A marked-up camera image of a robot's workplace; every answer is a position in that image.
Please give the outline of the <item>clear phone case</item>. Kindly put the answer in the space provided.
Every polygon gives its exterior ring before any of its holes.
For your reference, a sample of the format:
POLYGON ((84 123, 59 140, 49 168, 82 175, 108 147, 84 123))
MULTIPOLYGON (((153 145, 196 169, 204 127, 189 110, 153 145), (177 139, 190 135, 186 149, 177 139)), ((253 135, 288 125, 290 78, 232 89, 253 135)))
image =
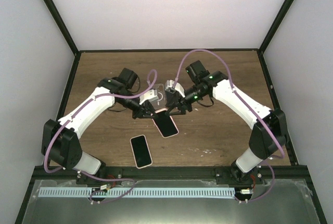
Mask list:
POLYGON ((166 96, 165 96, 164 85, 159 83, 155 84, 152 88, 157 91, 158 98, 152 101, 151 104, 156 110, 165 108, 166 96))

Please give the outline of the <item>dark teal smartphone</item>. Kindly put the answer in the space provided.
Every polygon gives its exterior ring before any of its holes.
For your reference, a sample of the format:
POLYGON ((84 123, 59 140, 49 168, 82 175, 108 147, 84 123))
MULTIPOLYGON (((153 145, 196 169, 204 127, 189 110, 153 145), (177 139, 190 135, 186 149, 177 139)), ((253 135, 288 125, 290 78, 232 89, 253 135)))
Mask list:
POLYGON ((165 91, 165 98, 167 108, 171 107, 177 99, 176 91, 165 91))

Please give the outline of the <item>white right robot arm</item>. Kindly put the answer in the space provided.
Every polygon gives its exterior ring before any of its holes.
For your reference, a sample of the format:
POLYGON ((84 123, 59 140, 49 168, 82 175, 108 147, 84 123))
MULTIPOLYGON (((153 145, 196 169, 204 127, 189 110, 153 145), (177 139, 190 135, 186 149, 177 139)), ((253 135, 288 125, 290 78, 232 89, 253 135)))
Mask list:
POLYGON ((199 60, 186 67, 186 72, 194 83, 192 87, 184 89, 176 79, 165 84, 168 115, 191 112, 192 104, 208 95, 228 106, 252 131, 249 147, 231 164, 234 182, 244 183, 257 165, 275 158, 276 151, 284 151, 283 146, 288 143, 288 128, 282 110, 272 110, 253 100, 232 85, 229 76, 220 71, 210 73, 199 60))

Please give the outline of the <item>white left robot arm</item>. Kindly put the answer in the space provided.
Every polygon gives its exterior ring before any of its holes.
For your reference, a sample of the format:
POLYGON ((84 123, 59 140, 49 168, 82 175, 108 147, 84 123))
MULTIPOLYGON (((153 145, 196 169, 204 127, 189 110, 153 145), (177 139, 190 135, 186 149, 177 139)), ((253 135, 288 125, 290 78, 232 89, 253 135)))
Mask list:
POLYGON ((136 74, 123 69, 119 77, 104 78, 92 94, 68 115, 44 124, 42 154, 44 170, 54 173, 60 169, 73 169, 88 176, 94 184, 105 181, 106 171, 98 158, 82 151, 80 138, 89 125, 105 110, 119 103, 132 111, 132 117, 155 118, 157 115, 148 99, 155 80, 147 80, 148 88, 134 95, 130 89, 136 74))

